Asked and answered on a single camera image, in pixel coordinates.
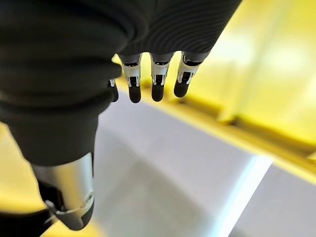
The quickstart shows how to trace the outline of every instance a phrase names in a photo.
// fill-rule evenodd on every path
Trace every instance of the robotic hand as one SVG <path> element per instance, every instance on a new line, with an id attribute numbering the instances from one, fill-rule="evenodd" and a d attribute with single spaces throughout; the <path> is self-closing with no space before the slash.
<path id="1" fill-rule="evenodd" d="M 174 93 L 186 94 L 241 0 L 0 0 L 0 121 L 31 164 L 50 213 L 68 228 L 89 222 L 98 115 L 118 99 L 117 53 L 132 102 L 142 52 L 160 101 L 172 55 Z"/>

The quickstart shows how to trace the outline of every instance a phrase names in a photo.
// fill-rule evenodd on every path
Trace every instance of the white surface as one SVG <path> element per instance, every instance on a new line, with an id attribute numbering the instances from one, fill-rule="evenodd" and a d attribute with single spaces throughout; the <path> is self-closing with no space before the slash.
<path id="1" fill-rule="evenodd" d="M 260 171 L 252 172 L 258 162 L 120 94 L 99 119 L 95 213 L 110 237 L 216 237 L 223 228 L 228 234 L 269 167 L 255 165 Z"/>

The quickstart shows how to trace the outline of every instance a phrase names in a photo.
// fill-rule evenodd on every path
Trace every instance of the white floor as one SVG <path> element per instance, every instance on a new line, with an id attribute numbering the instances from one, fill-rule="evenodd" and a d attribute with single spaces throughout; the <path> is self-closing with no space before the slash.
<path id="1" fill-rule="evenodd" d="M 121 93 L 99 119 L 95 216 L 109 237 L 225 237 L 270 162 Z M 309 237 L 292 229 L 316 233 L 315 200 L 313 186 L 271 167 L 231 236 Z"/>

